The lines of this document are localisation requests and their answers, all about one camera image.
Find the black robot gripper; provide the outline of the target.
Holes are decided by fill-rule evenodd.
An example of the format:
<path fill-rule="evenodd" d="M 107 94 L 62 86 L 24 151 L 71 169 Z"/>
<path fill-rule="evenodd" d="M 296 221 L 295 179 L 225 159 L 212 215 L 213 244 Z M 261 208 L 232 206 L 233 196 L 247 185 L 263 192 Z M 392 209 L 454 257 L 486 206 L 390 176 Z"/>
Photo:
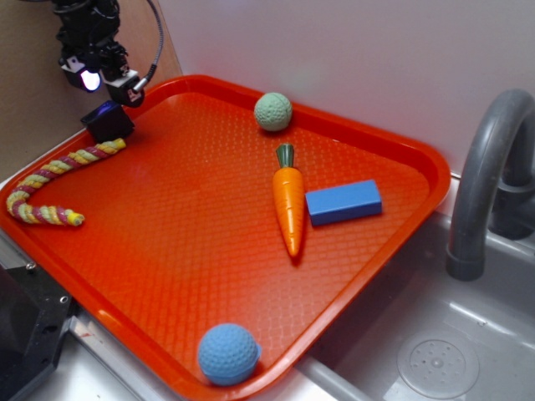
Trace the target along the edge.
<path fill-rule="evenodd" d="M 102 81 L 117 104 L 138 108 L 145 91 L 135 91 L 138 72 L 129 71 L 127 52 L 115 36 L 120 27 L 120 5 L 116 1 L 54 1 L 53 13 L 62 26 L 59 65 L 69 83 L 77 89 L 96 91 Z"/>

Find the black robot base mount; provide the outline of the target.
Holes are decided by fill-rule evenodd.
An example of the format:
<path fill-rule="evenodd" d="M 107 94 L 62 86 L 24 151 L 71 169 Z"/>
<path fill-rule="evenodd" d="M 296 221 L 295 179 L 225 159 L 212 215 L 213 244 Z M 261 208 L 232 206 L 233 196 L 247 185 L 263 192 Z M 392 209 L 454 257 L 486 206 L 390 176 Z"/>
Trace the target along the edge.
<path fill-rule="evenodd" d="M 43 268 L 1 268 L 1 399 L 23 400 L 59 363 L 73 298 Z"/>

